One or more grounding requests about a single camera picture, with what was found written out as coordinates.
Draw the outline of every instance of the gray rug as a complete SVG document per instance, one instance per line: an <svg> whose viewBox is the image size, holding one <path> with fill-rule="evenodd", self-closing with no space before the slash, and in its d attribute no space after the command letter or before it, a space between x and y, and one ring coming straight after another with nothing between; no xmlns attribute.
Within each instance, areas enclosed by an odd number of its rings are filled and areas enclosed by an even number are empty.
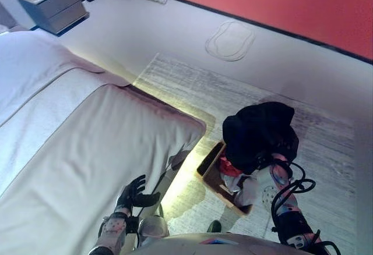
<svg viewBox="0 0 373 255"><path fill-rule="evenodd" d="M224 231L278 242L269 213L258 200L246 217L239 217L194 175L214 143L221 125L241 108L280 101L295 108L292 126L300 138L299 163L316 188L297 195L311 228L322 240L337 244L342 254L356 253L356 188L352 122L281 95L157 55L135 86L189 112L207 123L207 134L189 155L163 199L170 234L204 232L219 219Z"/></svg>

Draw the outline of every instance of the cardboard box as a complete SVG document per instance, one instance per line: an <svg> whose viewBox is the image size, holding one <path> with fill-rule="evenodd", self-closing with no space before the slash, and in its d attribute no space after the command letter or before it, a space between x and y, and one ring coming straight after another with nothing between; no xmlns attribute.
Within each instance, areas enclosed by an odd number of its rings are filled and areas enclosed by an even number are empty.
<svg viewBox="0 0 373 255"><path fill-rule="evenodd" d="M252 205L241 208L235 206L233 200L237 193L230 192L220 177L219 158L225 148L226 144L223 141L217 143L198 167L197 176L218 198L227 204L227 207L242 217L250 213Z"/></svg>

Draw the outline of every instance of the red wall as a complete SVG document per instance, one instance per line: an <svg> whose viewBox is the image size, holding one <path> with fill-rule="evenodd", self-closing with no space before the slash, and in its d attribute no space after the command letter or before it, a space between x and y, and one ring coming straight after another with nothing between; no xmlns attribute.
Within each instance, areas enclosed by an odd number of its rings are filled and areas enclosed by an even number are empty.
<svg viewBox="0 0 373 255"><path fill-rule="evenodd" d="M373 59L373 0L188 0Z"/></svg>

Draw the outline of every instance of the white bedsheet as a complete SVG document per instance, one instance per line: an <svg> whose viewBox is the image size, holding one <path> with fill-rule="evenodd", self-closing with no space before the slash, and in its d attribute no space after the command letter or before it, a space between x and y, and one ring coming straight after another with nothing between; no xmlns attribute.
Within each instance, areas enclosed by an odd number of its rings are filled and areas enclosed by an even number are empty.
<svg viewBox="0 0 373 255"><path fill-rule="evenodd" d="M47 33L0 37L0 195L70 113L108 83L129 84Z"/></svg>
<svg viewBox="0 0 373 255"><path fill-rule="evenodd" d="M67 71L0 127L0 196L74 109L107 83L126 85L109 73Z"/></svg>
<svg viewBox="0 0 373 255"><path fill-rule="evenodd" d="M0 42L11 55L0 54L8 64L1 63L3 76L6 68L17 71L9 83L0 82L0 254L86 254L121 187L145 173L145 193L151 192L205 125L119 88L128 82L64 50L59 55L60 46L48 38L40 48L48 51L50 42L57 51L45 57L32 42L17 40L19 51ZM18 62L28 49L38 58Z"/></svg>
<svg viewBox="0 0 373 255"><path fill-rule="evenodd" d="M0 197L0 254L87 254L121 188L146 174L150 193L204 129L129 88L100 87Z"/></svg>
<svg viewBox="0 0 373 255"><path fill-rule="evenodd" d="M0 126L40 90L74 68L105 72L42 31L0 36ZM123 79L120 83L129 84Z"/></svg>

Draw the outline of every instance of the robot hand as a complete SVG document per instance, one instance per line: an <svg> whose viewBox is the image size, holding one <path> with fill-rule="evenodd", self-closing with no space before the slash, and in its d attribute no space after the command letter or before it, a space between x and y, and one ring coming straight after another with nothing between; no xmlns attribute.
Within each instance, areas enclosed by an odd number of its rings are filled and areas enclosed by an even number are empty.
<svg viewBox="0 0 373 255"><path fill-rule="evenodd" d="M145 175L139 176L124 188L117 200L115 211L127 208L132 214L132 207L151 207L159 201L159 192L155 194L141 193L145 190L145 186L142 186L145 184L145 177Z"/></svg>

